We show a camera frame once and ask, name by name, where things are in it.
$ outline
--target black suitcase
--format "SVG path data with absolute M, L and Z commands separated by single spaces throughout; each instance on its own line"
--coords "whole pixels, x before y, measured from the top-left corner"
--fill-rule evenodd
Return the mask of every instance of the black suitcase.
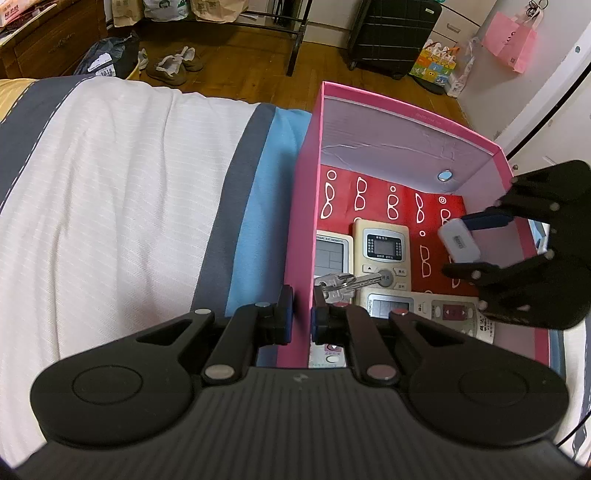
M 441 5 L 434 0 L 363 0 L 349 38 L 349 70 L 360 62 L 404 77 L 439 15 Z

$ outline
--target colorful box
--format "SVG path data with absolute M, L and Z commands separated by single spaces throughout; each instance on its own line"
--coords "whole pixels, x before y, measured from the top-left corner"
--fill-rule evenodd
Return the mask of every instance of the colorful box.
M 456 68 L 455 54 L 455 48 L 442 47 L 440 43 L 428 40 L 410 75 L 443 86 Z

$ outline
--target red paper with glasses pattern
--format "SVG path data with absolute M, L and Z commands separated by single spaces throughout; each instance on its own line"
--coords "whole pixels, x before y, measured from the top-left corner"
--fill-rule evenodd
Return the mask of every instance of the red paper with glasses pattern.
M 352 235 L 356 218 L 405 225 L 410 231 L 412 291 L 477 297 L 468 283 L 441 273 L 450 262 L 437 230 L 466 214 L 457 195 L 423 193 L 341 168 L 320 167 L 318 229 Z

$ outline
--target wooden dresser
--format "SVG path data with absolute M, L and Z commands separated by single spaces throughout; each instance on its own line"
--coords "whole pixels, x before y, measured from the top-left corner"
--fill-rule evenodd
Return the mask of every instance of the wooden dresser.
M 103 0 L 59 0 L 0 46 L 0 79 L 72 74 L 90 46 L 106 36 Z

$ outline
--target black plastic bag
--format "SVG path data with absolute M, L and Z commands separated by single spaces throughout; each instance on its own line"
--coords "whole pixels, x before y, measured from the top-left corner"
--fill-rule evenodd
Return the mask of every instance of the black plastic bag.
M 76 67 L 74 75 L 95 74 L 126 79 L 138 63 L 139 37 L 107 37 L 96 42 Z

